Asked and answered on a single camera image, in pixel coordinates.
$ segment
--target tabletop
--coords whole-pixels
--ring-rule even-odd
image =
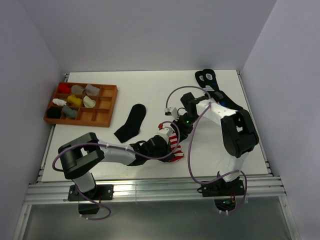
[[[115,101],[110,127],[62,125],[55,126],[48,149],[43,182],[65,181],[64,174],[52,169],[52,162],[58,154],[58,148],[86,133],[96,133],[105,142],[120,144],[114,135],[127,120],[130,110],[135,104],[146,107],[146,115],[137,136],[125,144],[147,141],[158,131],[159,123],[172,121],[165,116],[165,103],[168,95],[181,86],[198,86],[195,79],[196,70],[183,71],[119,71],[119,72],[72,72],[68,82],[88,84],[117,85],[118,94]],[[236,104],[248,110],[242,86],[235,70],[216,70],[219,88],[224,91]],[[169,107],[182,107],[180,98],[183,94],[192,92],[197,98],[203,92],[194,88],[184,88],[176,91],[170,98]],[[120,163],[101,162],[91,169],[96,180],[137,180],[157,178],[189,177],[187,166],[187,151],[189,139],[181,143],[184,158],[168,163],[158,160],[148,160],[140,166],[125,166]],[[191,150],[191,167],[197,177],[216,176],[219,164],[226,150],[223,145],[221,127],[208,119],[201,119],[195,132]],[[61,168],[60,161],[56,166]],[[268,174],[265,159],[260,145],[245,160],[242,170],[247,175]]]

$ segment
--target back wall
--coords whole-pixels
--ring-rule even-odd
[[[65,72],[241,70],[276,0],[20,0]]]

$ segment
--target gray floor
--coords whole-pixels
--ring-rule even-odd
[[[290,239],[277,197],[249,198],[228,217],[213,204],[212,199],[112,203],[111,217],[101,221],[79,218],[76,204],[35,205],[24,240]]]

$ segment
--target red and white striped sock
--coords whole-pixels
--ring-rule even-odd
[[[171,136],[169,137],[169,141],[170,141],[170,146],[171,146],[171,151],[172,151],[178,143],[178,137],[176,135],[176,132],[173,132],[171,134]],[[174,151],[173,154],[174,154],[175,158],[171,159],[169,161],[169,163],[176,162],[185,156],[184,153],[182,152],[180,145],[178,145],[178,147],[176,148],[176,150]]]

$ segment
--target wooden organizer tray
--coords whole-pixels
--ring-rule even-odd
[[[79,85],[83,88],[86,88],[89,83],[76,83],[76,82],[60,82],[60,84],[66,84],[69,88],[73,85]],[[83,91],[83,95],[75,96],[79,99],[82,99],[81,107],[72,106],[71,103],[67,101],[68,96],[71,94],[60,93],[58,88],[56,88],[55,93],[50,101],[50,104],[47,108],[55,107],[62,110],[62,106],[55,105],[52,100],[53,99],[62,99],[67,102],[67,106],[71,109],[77,110],[77,116],[75,119],[68,118],[64,113],[61,114],[60,119],[57,118],[49,118],[47,117],[47,111],[44,115],[44,120],[49,124],[66,124],[66,125],[79,125],[79,126],[92,126],[92,127],[105,127],[108,128],[110,126],[112,113],[114,110],[116,97],[118,93],[118,89],[116,85],[104,85],[104,84],[91,84],[94,87],[100,88],[99,95],[88,95],[86,91]],[[84,97],[88,96],[92,100],[95,100],[94,108],[89,108],[84,106]]]

